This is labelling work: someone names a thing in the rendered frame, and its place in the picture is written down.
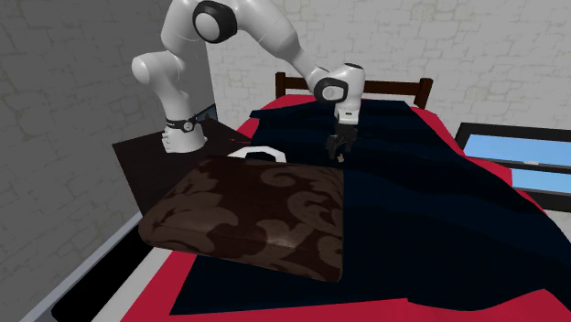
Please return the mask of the dark navy blanket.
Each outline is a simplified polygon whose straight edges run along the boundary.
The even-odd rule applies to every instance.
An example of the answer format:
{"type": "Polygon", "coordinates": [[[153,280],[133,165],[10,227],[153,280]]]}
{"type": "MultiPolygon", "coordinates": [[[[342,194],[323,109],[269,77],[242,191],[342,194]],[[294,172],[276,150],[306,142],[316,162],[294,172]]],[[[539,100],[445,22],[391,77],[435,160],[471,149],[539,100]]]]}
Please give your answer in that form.
{"type": "Polygon", "coordinates": [[[535,204],[404,102],[364,102],[358,135],[340,281],[199,257],[173,313],[404,298],[456,322],[571,322],[571,241],[535,204]]]}

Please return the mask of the brown patterned pillow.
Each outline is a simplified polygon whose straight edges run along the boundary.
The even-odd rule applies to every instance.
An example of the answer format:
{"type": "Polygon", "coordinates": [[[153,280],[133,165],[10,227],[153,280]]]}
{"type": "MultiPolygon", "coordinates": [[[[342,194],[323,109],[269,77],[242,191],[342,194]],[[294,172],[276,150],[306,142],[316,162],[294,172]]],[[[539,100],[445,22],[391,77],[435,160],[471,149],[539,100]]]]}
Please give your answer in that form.
{"type": "Polygon", "coordinates": [[[343,271],[341,170],[212,156],[142,218],[147,244],[336,283],[343,271]]]}

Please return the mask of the black framed window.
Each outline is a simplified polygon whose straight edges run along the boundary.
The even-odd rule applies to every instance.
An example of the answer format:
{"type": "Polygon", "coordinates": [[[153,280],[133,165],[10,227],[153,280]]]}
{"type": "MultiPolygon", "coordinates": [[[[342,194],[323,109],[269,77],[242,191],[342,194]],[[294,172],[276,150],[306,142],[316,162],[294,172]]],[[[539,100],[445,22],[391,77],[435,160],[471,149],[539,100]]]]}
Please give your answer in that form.
{"type": "Polygon", "coordinates": [[[467,156],[508,167],[542,208],[571,213],[571,130],[462,123],[455,140],[467,156]]]}

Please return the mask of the dark robot stand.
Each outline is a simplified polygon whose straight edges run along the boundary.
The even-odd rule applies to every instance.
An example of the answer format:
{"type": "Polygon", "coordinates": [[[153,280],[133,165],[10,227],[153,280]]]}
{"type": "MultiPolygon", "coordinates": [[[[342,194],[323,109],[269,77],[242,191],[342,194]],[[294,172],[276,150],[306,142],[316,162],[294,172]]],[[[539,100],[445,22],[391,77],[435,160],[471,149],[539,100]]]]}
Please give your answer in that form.
{"type": "Polygon", "coordinates": [[[191,153],[168,153],[156,132],[113,145],[139,210],[147,213],[190,170],[208,156],[226,156],[248,145],[250,138],[214,119],[200,123],[205,145],[191,153]]]}

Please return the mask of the red bed with wooden headboard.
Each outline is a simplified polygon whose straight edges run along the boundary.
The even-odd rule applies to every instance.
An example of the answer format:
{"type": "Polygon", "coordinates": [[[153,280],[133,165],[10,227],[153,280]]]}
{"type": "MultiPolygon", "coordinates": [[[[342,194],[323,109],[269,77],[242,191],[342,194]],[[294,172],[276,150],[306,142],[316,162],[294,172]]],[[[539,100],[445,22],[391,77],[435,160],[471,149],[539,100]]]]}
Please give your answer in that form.
{"type": "Polygon", "coordinates": [[[147,245],[171,252],[124,322],[571,322],[571,241],[428,111],[289,95],[169,154],[116,146],[147,245]]]}

